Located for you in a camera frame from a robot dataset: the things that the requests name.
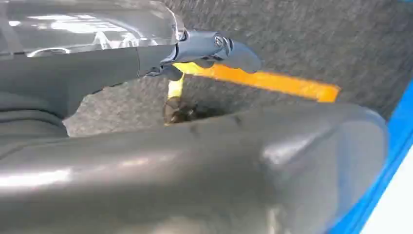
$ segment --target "transparent plastic cover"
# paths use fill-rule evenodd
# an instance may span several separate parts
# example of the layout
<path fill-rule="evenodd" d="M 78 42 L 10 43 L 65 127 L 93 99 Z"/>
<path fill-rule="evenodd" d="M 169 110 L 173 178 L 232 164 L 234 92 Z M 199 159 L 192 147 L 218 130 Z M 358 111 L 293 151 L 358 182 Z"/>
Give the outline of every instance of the transparent plastic cover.
<path fill-rule="evenodd" d="M 176 44 L 181 19 L 148 0 L 0 0 L 0 59 Z"/>

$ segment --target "white surface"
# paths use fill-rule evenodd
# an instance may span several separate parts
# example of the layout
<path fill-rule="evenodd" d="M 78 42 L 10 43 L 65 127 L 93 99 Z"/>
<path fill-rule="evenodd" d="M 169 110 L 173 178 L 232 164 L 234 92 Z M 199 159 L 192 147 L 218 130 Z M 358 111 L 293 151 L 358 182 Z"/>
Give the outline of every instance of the white surface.
<path fill-rule="evenodd" d="M 413 234 L 413 147 L 367 221 L 362 234 Z"/>

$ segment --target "gray carpet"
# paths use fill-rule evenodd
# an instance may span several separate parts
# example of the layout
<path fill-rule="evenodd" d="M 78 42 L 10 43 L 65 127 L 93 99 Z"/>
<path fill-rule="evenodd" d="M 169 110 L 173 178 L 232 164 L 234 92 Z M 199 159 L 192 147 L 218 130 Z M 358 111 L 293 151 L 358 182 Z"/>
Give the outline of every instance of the gray carpet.
<path fill-rule="evenodd" d="M 339 101 L 385 118 L 413 68 L 413 3 L 394 0 L 164 0 L 187 28 L 219 30 L 246 42 L 264 70 L 339 85 Z M 162 124 L 165 78 L 142 78 L 85 98 L 65 123 L 72 136 Z M 184 98 L 224 113 L 302 98 L 188 78 Z"/>

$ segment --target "yellow stick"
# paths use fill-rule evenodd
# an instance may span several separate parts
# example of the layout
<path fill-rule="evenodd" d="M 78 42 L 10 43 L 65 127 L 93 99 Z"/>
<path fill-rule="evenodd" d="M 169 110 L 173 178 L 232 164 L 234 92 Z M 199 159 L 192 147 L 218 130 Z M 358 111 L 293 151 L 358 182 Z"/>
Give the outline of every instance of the yellow stick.
<path fill-rule="evenodd" d="M 240 69 L 231 69 L 219 64 L 207 69 L 201 68 L 195 63 L 177 63 L 175 66 L 185 74 L 278 91 L 315 99 L 319 102 L 334 102 L 340 92 L 340 88 L 333 84 L 267 72 L 249 74 Z"/>

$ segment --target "blue edge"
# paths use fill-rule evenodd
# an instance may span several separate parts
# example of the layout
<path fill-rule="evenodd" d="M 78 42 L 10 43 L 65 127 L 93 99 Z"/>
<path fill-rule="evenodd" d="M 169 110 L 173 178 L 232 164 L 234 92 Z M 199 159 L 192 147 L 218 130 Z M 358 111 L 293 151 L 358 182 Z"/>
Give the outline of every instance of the blue edge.
<path fill-rule="evenodd" d="M 388 122 L 389 155 L 373 187 L 328 231 L 330 234 L 358 234 L 413 145 L 413 81 Z"/>

